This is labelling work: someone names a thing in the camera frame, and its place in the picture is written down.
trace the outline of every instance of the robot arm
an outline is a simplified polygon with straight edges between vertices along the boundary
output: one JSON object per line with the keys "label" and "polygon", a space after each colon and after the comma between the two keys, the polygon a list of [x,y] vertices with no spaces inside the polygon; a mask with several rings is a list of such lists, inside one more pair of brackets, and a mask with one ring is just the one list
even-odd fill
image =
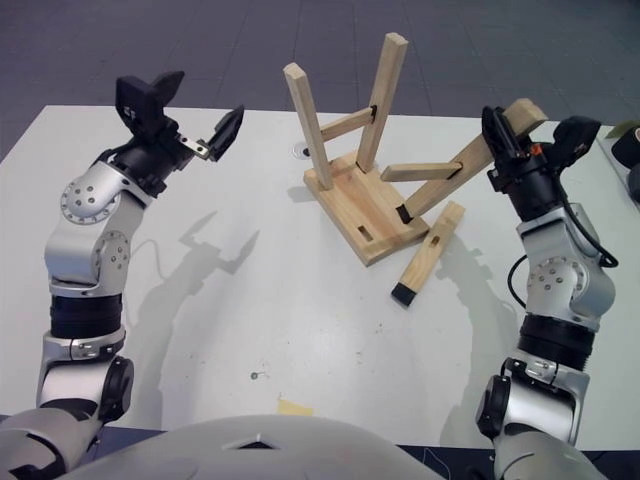
{"label": "robot arm", "polygon": [[495,158],[489,179],[523,221],[517,230],[530,271],[518,346],[490,379],[476,423],[494,443],[496,478],[603,478],[573,445],[589,384],[584,367],[615,297],[603,267],[617,260],[559,181],[600,124],[571,117],[554,144],[535,144],[516,139],[500,109],[485,108],[482,127]]}
{"label": "robot arm", "polygon": [[73,469],[99,429],[129,407],[133,364],[117,353],[125,340],[120,315],[131,240],[169,174],[194,155],[217,161],[244,113],[228,113],[209,142],[188,139],[163,112],[183,76],[168,73],[151,85],[119,78],[116,109],[133,137],[102,153],[62,194],[45,250],[51,330],[43,339],[38,408],[0,425],[2,478],[54,478]]}

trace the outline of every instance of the wooden stick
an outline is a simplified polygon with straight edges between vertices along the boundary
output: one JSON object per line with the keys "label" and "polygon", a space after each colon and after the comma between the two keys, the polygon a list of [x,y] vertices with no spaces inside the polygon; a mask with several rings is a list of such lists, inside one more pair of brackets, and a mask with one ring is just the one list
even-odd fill
{"label": "wooden stick", "polygon": [[[527,98],[516,100],[504,113],[518,136],[528,135],[547,120],[542,110]],[[420,187],[407,198],[403,205],[398,207],[400,218],[406,223],[422,215],[481,172],[492,161],[491,152],[480,134],[451,160],[451,162],[462,164],[462,169],[449,180],[433,180]]]}
{"label": "wooden stick", "polygon": [[452,177],[462,168],[461,163],[400,163],[384,169],[383,182],[415,182],[417,180],[442,180]]}
{"label": "wooden stick", "polygon": [[387,33],[380,54],[378,72],[371,91],[369,105],[376,108],[375,119],[371,125],[364,128],[358,147],[356,163],[367,173],[373,168],[373,162],[378,151],[380,138],[391,110],[391,102],[396,91],[402,62],[407,52],[407,42],[397,33]]}
{"label": "wooden stick", "polygon": [[320,133],[320,124],[318,123],[316,106],[313,103],[307,74],[298,64],[290,63],[284,67],[284,76],[287,79],[287,85],[289,85],[293,104],[298,112],[304,139],[311,154],[313,168],[318,174],[318,181],[323,188],[330,190],[333,188],[333,180],[329,172],[329,160],[324,149],[324,141]]}
{"label": "wooden stick", "polygon": [[449,202],[442,214],[431,227],[420,249],[407,265],[400,281],[391,295],[405,307],[411,305],[416,294],[422,289],[435,267],[438,258],[453,237],[453,231],[464,215],[464,207]]}
{"label": "wooden stick", "polygon": [[320,127],[320,133],[322,134],[322,139],[328,142],[356,128],[364,127],[371,122],[373,122],[373,108],[367,107]]}

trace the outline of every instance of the white table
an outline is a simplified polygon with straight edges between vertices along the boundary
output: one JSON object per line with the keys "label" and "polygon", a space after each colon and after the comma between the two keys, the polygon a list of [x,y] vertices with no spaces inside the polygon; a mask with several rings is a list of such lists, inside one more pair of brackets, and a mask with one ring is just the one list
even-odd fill
{"label": "white table", "polygon": [[[168,113],[183,132],[208,138],[224,112]],[[552,129],[534,137],[550,139]],[[447,161],[479,130],[477,119],[392,116],[377,162]],[[329,154],[354,148],[357,135],[332,142]],[[47,107],[0,165],[0,413],[34,403],[49,324],[43,251],[59,195],[127,138],[113,108]],[[284,398],[395,443],[490,447],[474,413],[523,314],[505,283],[523,252],[510,202],[485,175],[452,195],[465,218],[405,310],[389,292],[416,247],[363,267],[302,183],[310,162],[292,155],[301,138],[295,113],[249,111],[219,164],[194,159],[148,209],[125,295],[133,406],[118,424],[173,429],[275,413]],[[579,447],[638,449],[640,219],[597,146],[563,180],[621,260],[588,366]],[[397,186],[405,195],[417,187]]]}

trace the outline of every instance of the gray floor tile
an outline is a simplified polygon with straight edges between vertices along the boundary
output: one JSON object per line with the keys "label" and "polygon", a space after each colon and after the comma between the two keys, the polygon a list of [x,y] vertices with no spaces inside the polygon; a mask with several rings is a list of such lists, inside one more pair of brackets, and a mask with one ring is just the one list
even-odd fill
{"label": "gray floor tile", "polygon": [[135,75],[150,82],[162,73],[167,57],[167,50],[156,48],[154,43],[126,42],[105,63],[100,74],[112,77]]}
{"label": "gray floor tile", "polygon": [[640,58],[637,56],[627,57],[626,62],[607,69],[605,74],[621,95],[640,97]]}
{"label": "gray floor tile", "polygon": [[294,60],[312,81],[324,83],[356,83],[356,52],[352,46],[297,45]]}
{"label": "gray floor tile", "polygon": [[503,2],[458,1],[462,22],[469,26],[506,26],[509,16]]}
{"label": "gray floor tile", "polygon": [[485,106],[499,105],[491,87],[430,86],[432,114],[443,117],[479,117]]}
{"label": "gray floor tile", "polygon": [[461,23],[422,30],[418,19],[410,17],[410,21],[416,52],[423,62],[462,61],[477,55],[467,30]]}
{"label": "gray floor tile", "polygon": [[604,125],[616,125],[635,116],[631,107],[618,96],[579,93],[563,96],[574,114],[592,117]]}
{"label": "gray floor tile", "polygon": [[605,73],[586,56],[545,55],[539,57],[543,71],[563,92],[602,94],[614,91]]}
{"label": "gray floor tile", "polygon": [[350,2],[302,3],[298,24],[298,45],[303,48],[354,47],[354,11]]}
{"label": "gray floor tile", "polygon": [[640,120],[640,97],[625,97],[624,102],[629,105],[636,114],[638,120]]}
{"label": "gray floor tile", "polygon": [[225,76],[214,106],[235,108],[243,104],[251,110],[285,110],[287,88],[284,77],[260,78],[259,76]]}
{"label": "gray floor tile", "polygon": [[[373,82],[362,82],[358,86],[358,108],[369,105]],[[431,115],[431,104],[427,89],[422,84],[398,85],[391,104],[392,115]]]}
{"label": "gray floor tile", "polygon": [[2,122],[0,121],[0,161],[20,139],[31,122]]}
{"label": "gray floor tile", "polygon": [[518,29],[509,26],[471,26],[467,31],[480,56],[532,53]]}
{"label": "gray floor tile", "polygon": [[[311,91],[318,112],[352,113],[366,106],[366,103],[358,103],[358,87],[355,83],[314,82]],[[288,90],[286,110],[295,110]]]}
{"label": "gray floor tile", "polygon": [[573,115],[562,95],[535,88],[496,88],[501,106],[508,107],[519,98],[528,98],[538,105],[550,120],[564,120]]}
{"label": "gray floor tile", "polygon": [[429,30],[434,26],[458,25],[462,21],[455,2],[406,0],[405,5],[414,28]]}
{"label": "gray floor tile", "polygon": [[[378,71],[378,62],[380,60],[380,49],[382,48],[382,40],[378,42],[377,49],[366,48],[358,49],[356,53],[356,62],[358,66],[358,81],[359,82],[373,82]],[[402,71],[400,72],[399,84],[420,84],[422,85],[422,72],[420,71],[420,62],[416,55],[413,46],[409,44],[407,48],[407,54],[402,64]]]}
{"label": "gray floor tile", "polygon": [[534,87],[552,90],[552,78],[531,55],[504,54],[480,57],[492,85],[496,87]]}
{"label": "gray floor tile", "polygon": [[222,78],[229,66],[233,47],[212,45],[206,55],[202,48],[179,43],[163,65],[163,70],[183,70],[190,79]]}
{"label": "gray floor tile", "polygon": [[473,55],[425,61],[421,59],[420,68],[427,86],[432,85],[467,85],[492,86],[484,64]]}
{"label": "gray floor tile", "polygon": [[222,79],[187,78],[182,81],[170,107],[213,108]]}
{"label": "gray floor tile", "polygon": [[293,49],[302,0],[255,2],[238,37],[240,45],[268,44],[272,48]]}

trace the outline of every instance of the black object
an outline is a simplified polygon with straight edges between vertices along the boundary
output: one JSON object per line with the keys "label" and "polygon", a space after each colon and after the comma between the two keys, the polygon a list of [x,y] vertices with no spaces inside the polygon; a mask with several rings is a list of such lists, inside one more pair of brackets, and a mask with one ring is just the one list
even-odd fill
{"label": "black object", "polygon": [[102,389],[98,418],[104,423],[118,420],[131,405],[133,388],[133,362],[116,357],[109,367]]}
{"label": "black object", "polygon": [[627,130],[611,147],[611,153],[627,168],[640,164],[640,127]]}
{"label": "black object", "polygon": [[413,220],[413,217],[409,215],[407,207],[405,207],[404,203],[399,207],[396,207],[396,212],[398,212],[398,215],[400,215],[400,220],[402,220],[402,223],[404,223],[405,225]]}
{"label": "black object", "polygon": [[533,220],[562,205],[556,179],[589,151],[600,122],[586,117],[563,120],[553,132],[555,143],[516,138],[500,107],[482,110],[482,136],[495,168],[488,172],[494,190],[509,195],[522,221]]}
{"label": "black object", "polygon": [[524,262],[526,259],[527,259],[527,256],[523,255],[518,260],[516,260],[515,263],[511,266],[511,269],[509,270],[509,274],[507,275],[507,288],[509,289],[509,293],[511,294],[513,299],[516,302],[518,302],[518,305],[520,305],[522,308],[527,308],[527,304],[524,302],[524,300],[520,298],[520,296],[516,293],[515,289],[513,288],[513,275],[516,273],[516,270],[518,270],[518,267],[520,266],[520,264]]}
{"label": "black object", "polygon": [[476,425],[485,437],[493,440],[500,434],[502,421],[507,412],[511,379],[493,375],[484,391],[482,402],[476,412]]}
{"label": "black object", "polygon": [[405,284],[398,282],[391,291],[391,296],[405,307],[408,307],[409,305],[411,305],[411,302],[413,302],[413,299],[416,296],[416,292],[411,290]]}
{"label": "black object", "polygon": [[627,186],[629,187],[629,195],[631,195],[631,198],[636,202],[640,202],[640,163],[629,172]]}
{"label": "black object", "polygon": [[[145,193],[157,197],[166,189],[164,181],[175,170],[182,170],[194,156],[194,151],[178,134],[178,123],[164,114],[164,107],[173,99],[184,78],[184,72],[168,72],[148,84],[137,77],[120,77],[116,81],[116,110],[133,134],[125,145],[109,149],[98,157],[129,177]],[[238,135],[244,107],[227,113],[215,128],[215,134],[197,147],[209,159],[217,161]]]}
{"label": "black object", "polygon": [[520,328],[518,348],[552,362],[584,370],[595,332],[552,317],[527,314]]}
{"label": "black object", "polygon": [[122,295],[97,298],[51,297],[51,335],[93,338],[120,328]]}

